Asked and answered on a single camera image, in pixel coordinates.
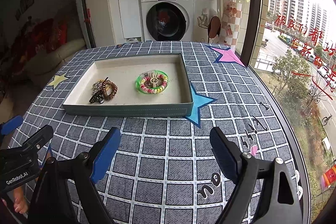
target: plaid tablecloth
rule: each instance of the plaid tablecloth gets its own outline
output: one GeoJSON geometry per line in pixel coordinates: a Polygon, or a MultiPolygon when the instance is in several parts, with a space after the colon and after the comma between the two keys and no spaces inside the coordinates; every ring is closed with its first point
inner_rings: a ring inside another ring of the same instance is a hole
{"type": "MultiPolygon", "coordinates": [[[[78,52],[57,73],[68,79],[56,88],[43,89],[25,114],[10,147],[21,145],[49,124],[55,131],[49,146],[53,155],[58,160],[71,159],[88,151],[111,127],[120,128],[119,150],[96,185],[116,223],[214,223],[234,188],[221,174],[211,151],[209,132],[214,126],[242,151],[257,145],[257,158],[283,158],[297,187],[287,138],[265,95],[243,66],[234,61],[221,62],[222,55],[209,46],[225,49],[193,42],[146,42],[78,52]],[[184,117],[83,117],[68,115],[62,108],[63,99],[93,60],[167,52],[182,53],[195,91],[217,99],[201,108],[200,128],[184,117]],[[211,183],[215,172],[220,174],[218,187],[211,183]],[[204,185],[213,189],[212,195],[206,191],[206,198],[197,193],[204,185]]],[[[47,149],[45,146],[39,152],[41,164],[47,149]]],[[[31,181],[25,187],[28,200],[34,186],[31,181]]],[[[262,181],[256,183],[243,223],[253,218],[261,186],[262,181]]],[[[73,181],[68,187],[78,220],[87,223],[73,181]]]]}

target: pink star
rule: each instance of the pink star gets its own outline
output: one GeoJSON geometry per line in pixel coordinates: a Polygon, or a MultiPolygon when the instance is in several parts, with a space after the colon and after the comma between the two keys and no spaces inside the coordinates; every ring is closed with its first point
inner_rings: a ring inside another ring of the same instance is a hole
{"type": "Polygon", "coordinates": [[[237,55],[235,54],[235,52],[230,49],[221,49],[221,48],[216,48],[216,47],[209,47],[210,49],[220,53],[220,56],[218,56],[218,58],[216,59],[215,63],[219,63],[219,62],[226,62],[226,63],[232,63],[232,62],[236,62],[240,65],[242,65],[243,67],[245,67],[243,65],[243,63],[239,60],[239,58],[237,57],[237,55]]]}

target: slipper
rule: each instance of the slipper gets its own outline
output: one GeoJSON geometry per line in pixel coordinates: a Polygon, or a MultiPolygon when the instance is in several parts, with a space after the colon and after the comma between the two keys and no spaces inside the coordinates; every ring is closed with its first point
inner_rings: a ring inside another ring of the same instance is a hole
{"type": "Polygon", "coordinates": [[[219,35],[221,31],[221,20],[219,17],[214,16],[211,18],[209,26],[208,26],[208,37],[213,39],[216,35],[219,35]]]}

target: washing machine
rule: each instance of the washing machine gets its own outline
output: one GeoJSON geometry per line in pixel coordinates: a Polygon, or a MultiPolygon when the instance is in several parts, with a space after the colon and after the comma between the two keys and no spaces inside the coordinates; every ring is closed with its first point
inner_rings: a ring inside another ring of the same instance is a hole
{"type": "Polygon", "coordinates": [[[194,0],[141,0],[145,41],[191,41],[194,0]]]}

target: human hand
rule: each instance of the human hand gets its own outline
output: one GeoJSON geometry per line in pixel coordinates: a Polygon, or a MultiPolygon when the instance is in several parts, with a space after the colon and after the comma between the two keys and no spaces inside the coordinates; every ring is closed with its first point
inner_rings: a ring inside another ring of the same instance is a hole
{"type": "Polygon", "coordinates": [[[24,214],[28,210],[28,205],[23,195],[22,187],[14,189],[13,195],[14,195],[14,210],[17,213],[24,214]]]}

